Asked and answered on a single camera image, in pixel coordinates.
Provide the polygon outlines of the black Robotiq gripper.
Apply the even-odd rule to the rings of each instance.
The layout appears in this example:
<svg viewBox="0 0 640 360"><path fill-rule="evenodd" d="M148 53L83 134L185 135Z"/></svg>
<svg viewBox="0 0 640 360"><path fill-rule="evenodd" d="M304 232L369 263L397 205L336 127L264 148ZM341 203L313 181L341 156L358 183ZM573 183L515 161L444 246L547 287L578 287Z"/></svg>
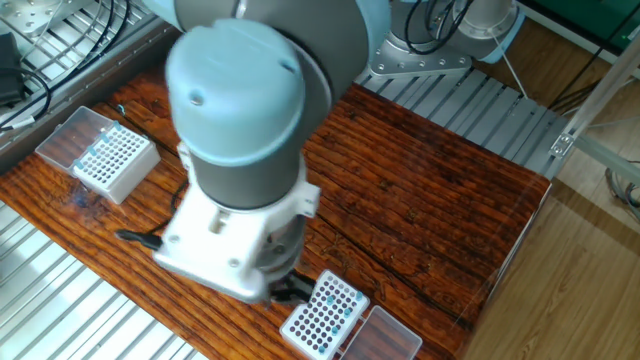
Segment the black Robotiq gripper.
<svg viewBox="0 0 640 360"><path fill-rule="evenodd" d="M305 281L292 272L278 280L270 288L270 300L276 304L295 305L308 303L313 295L316 282Z"/></svg>

